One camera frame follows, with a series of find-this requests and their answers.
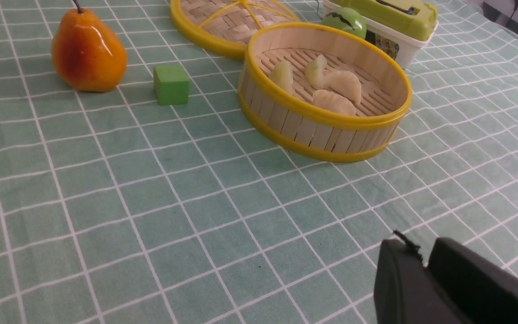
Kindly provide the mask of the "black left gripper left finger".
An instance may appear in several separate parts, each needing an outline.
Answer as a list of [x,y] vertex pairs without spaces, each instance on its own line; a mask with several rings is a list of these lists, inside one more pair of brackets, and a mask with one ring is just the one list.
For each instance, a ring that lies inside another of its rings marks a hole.
[[419,245],[399,230],[385,239],[374,284],[379,324],[469,324],[423,265]]

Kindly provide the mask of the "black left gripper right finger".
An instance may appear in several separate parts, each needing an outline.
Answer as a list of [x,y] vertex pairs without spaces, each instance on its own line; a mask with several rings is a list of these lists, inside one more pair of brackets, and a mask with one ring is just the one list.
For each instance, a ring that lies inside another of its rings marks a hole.
[[518,279],[476,252],[439,237],[428,270],[473,324],[518,324]]

